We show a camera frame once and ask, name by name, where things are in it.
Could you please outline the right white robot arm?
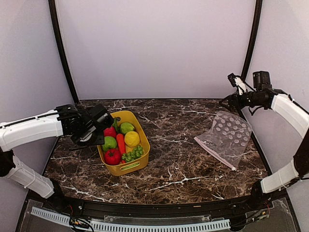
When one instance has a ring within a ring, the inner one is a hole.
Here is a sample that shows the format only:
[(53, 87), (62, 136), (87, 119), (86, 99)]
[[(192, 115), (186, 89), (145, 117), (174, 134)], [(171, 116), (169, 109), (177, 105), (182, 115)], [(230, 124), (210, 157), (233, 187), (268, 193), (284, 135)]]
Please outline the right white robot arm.
[[(302, 139), (298, 133), (290, 127), (287, 122), (274, 113), (259, 113), (257, 119), (251, 119), (253, 123), (252, 140), (259, 152), (261, 160), (270, 176), (282, 165), (289, 163), (297, 151)], [(309, 176), (306, 175), (298, 181), (294, 181), (287, 191), (292, 199), (292, 204), (301, 208), (301, 204), (308, 205), (309, 200)]]

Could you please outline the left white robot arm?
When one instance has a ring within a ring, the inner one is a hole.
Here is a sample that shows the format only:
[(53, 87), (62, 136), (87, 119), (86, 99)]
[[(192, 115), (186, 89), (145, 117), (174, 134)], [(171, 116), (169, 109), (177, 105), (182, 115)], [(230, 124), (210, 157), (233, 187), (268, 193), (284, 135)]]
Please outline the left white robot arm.
[(0, 125), (0, 175), (30, 189), (58, 211), (68, 207), (59, 184), (25, 165), (13, 152), (15, 147), (50, 137), (70, 136), (78, 147), (104, 144), (104, 130), (113, 117), (98, 104), (79, 110), (74, 105), (58, 106), (46, 113)]

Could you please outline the yellow plastic basket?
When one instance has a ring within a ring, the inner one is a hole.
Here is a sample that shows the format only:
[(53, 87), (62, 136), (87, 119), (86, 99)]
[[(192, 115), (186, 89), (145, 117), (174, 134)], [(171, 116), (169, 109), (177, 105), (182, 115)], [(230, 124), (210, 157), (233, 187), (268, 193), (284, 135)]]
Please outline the yellow plastic basket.
[(137, 133), (140, 136), (140, 145), (143, 147), (143, 155), (129, 163), (120, 163), (118, 165), (108, 165), (104, 159), (104, 152), (101, 145), (98, 145), (98, 153), (101, 161), (105, 164), (109, 172), (114, 176), (122, 176), (137, 170), (140, 170), (147, 166), (149, 160), (150, 144), (149, 141), (135, 115), (131, 111), (118, 111), (111, 113), (113, 118), (120, 118), (118, 125), (123, 122), (130, 122), (133, 124)]

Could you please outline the yellow toy lemon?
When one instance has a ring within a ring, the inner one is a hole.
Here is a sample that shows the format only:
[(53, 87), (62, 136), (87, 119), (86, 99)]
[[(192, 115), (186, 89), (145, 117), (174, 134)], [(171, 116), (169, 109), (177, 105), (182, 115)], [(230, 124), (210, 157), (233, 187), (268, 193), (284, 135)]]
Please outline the yellow toy lemon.
[(124, 137), (125, 144), (129, 147), (136, 147), (140, 144), (140, 136), (135, 131), (129, 131)]

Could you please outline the clear dotted zip bag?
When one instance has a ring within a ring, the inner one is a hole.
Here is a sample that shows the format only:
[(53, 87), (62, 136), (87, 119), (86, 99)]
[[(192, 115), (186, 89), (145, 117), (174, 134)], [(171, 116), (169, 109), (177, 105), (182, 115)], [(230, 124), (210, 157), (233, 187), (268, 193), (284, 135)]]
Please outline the clear dotted zip bag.
[(241, 117), (219, 111), (215, 115), (210, 129), (196, 136), (194, 140), (218, 161), (232, 171), (236, 171), (251, 133), (250, 124)]

